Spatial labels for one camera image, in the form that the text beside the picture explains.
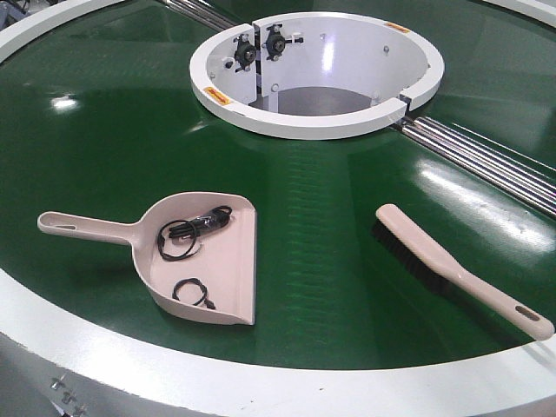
black bristles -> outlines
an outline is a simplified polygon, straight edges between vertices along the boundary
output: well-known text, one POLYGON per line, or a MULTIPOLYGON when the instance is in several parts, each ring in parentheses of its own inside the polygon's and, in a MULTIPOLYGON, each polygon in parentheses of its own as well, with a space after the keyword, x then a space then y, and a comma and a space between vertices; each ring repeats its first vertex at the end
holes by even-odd
POLYGON ((405 269, 417 278, 429 291, 446 295, 452 283, 436 274, 421 259, 414 255, 381 221, 377 220, 371 228, 372 235, 380 242, 405 269))

brush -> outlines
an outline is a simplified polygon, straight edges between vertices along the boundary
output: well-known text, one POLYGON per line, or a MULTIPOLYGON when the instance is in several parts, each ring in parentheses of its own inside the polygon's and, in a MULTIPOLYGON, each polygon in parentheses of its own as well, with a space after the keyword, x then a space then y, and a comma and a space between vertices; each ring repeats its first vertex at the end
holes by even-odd
POLYGON ((547 318, 467 271, 394 204, 381 206, 376 217, 441 279, 463 289, 537 341, 554 334, 554 325, 547 318))

white metal frame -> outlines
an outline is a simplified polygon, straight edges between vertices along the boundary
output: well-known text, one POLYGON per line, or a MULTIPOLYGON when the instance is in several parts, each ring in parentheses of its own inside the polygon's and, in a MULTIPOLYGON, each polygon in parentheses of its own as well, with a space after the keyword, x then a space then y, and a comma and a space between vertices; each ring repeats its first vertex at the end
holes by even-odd
MULTIPOLYGON (((68 0, 10 26, 0 32, 0 62, 58 24, 118 1, 68 0)), ((525 2, 500 3, 512 8, 525 2)), ((541 10, 535 8, 539 2, 527 3, 541 10)), ((547 23, 555 25, 554 10, 547 14, 547 23)), ((57 403, 64 391, 72 391, 76 398, 66 407, 71 413, 85 406, 91 417, 556 414, 556 337, 426 367, 260 367, 185 354, 101 328, 51 304, 2 270, 0 289, 2 358, 57 403), (50 388, 56 382, 52 379, 62 376, 65 387, 50 388)))
MULTIPOLYGON (((349 15, 347 13, 304 12, 266 17, 255 21, 254 26, 265 28, 272 22, 280 22, 284 23, 284 25, 299 25, 298 22, 305 22, 303 26, 305 31, 315 31, 318 30, 315 28, 315 26, 319 26, 315 23, 318 23, 318 21, 326 21, 321 24, 323 27, 334 27, 335 24, 341 24, 349 28, 354 24, 358 27, 363 26, 359 23, 364 23, 370 30, 373 30, 374 34, 386 34, 384 37, 388 39, 388 42, 396 43, 400 45, 400 48, 403 47, 409 52, 417 50, 422 55, 425 60, 423 63, 425 68, 424 75, 409 88, 398 90, 400 93, 398 96, 392 96, 384 103, 353 113, 334 116, 291 116, 256 109, 248 106, 246 103, 242 103, 242 100, 239 100, 237 98, 238 96, 235 96, 235 94, 230 94, 226 90, 222 91, 219 89, 217 82, 218 77, 216 81, 213 81, 209 76, 210 72, 212 72, 213 75, 215 74, 215 71, 208 68, 208 62, 215 54, 214 51, 219 50, 223 44, 229 44, 231 47, 234 38, 237 38, 242 33, 253 31, 250 25, 243 24, 212 36, 209 40, 204 42, 191 57, 189 74, 191 75, 191 84, 196 97, 202 105, 212 113, 241 128, 264 135, 288 139, 322 140, 362 135, 389 126, 399 121, 406 114, 407 109, 416 109, 428 101, 439 88, 440 79, 444 73, 444 61, 438 50, 429 41, 416 33, 412 31, 401 33, 396 29, 387 27, 387 22, 380 19, 349 15), (211 96, 206 89, 217 89, 224 95, 230 96, 229 99, 231 103, 222 105, 222 103, 211 96)), ((353 48, 352 50, 349 46, 349 42, 345 42, 342 45, 343 48, 347 48, 347 56, 357 56, 357 54, 361 53, 361 50, 357 48, 353 48)), ((292 48, 291 53, 295 53, 295 47, 292 48)), ((262 71, 263 91, 268 89, 265 83, 267 83, 266 79, 271 77, 266 74, 272 72, 271 69, 273 67, 281 66, 281 62, 268 63, 265 58, 266 56, 264 56, 262 52, 261 65, 263 67, 268 67, 262 71)), ((288 58, 289 56, 284 56, 282 60, 285 61, 288 58)), ((408 59, 410 63, 409 66, 416 61, 417 59, 408 59)), ((295 76, 303 74, 305 72, 304 65, 307 65, 307 63, 296 65, 295 61, 293 61, 289 66, 286 66, 287 68, 282 67, 281 71, 284 72, 284 74, 281 74, 282 80, 288 80, 290 71, 293 71, 295 76)), ((368 70, 368 74, 369 77, 373 76, 372 68, 368 70)))

metal rod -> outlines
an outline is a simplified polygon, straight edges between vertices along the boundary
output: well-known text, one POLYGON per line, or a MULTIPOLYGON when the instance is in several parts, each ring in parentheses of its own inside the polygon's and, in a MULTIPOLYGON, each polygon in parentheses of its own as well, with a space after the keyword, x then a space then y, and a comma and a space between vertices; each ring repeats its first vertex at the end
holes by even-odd
POLYGON ((524 187, 523 184, 516 182, 511 176, 485 166, 480 161, 474 160, 470 155, 461 153, 453 144, 442 142, 416 126, 406 124, 402 126, 401 131, 417 143, 457 163, 544 213, 556 217, 556 201, 547 201, 544 197, 524 187))
POLYGON ((191 17, 199 23, 208 26, 212 30, 221 32, 237 26, 238 23, 218 13, 207 4, 198 0, 159 0, 172 10, 187 17, 191 17))
POLYGON ((414 120, 414 125, 427 133, 436 136, 442 141, 447 141, 457 146, 461 152, 465 152, 473 158, 485 163, 493 169, 514 178, 526 188, 532 188, 549 201, 556 200, 556 187, 540 178, 540 173, 528 168, 526 165, 514 161, 512 158, 490 149, 476 142, 470 137, 462 135, 453 129, 436 122, 430 117, 419 117, 414 120))

green conveyor belt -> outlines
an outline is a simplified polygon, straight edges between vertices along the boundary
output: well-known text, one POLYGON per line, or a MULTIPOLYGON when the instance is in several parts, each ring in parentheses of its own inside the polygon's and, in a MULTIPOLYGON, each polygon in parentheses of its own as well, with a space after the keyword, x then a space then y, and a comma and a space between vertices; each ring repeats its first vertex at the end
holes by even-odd
MULTIPOLYGON (((336 10, 415 30, 446 61, 420 113, 514 149, 556 180, 554 29, 464 0, 214 3, 246 22, 336 10)), ((554 219, 394 129, 303 142, 219 120, 189 86, 189 58, 213 34, 133 0, 67 23, 0 66, 0 268, 100 326, 229 361, 409 367, 528 342, 457 289, 431 294, 376 241, 374 211, 395 202, 475 274, 556 321, 554 219), (76 107, 56 111, 52 100, 66 95, 76 107), (257 209, 253 327, 170 316, 129 248, 36 228, 47 210, 134 222, 190 190, 244 195, 257 209)))

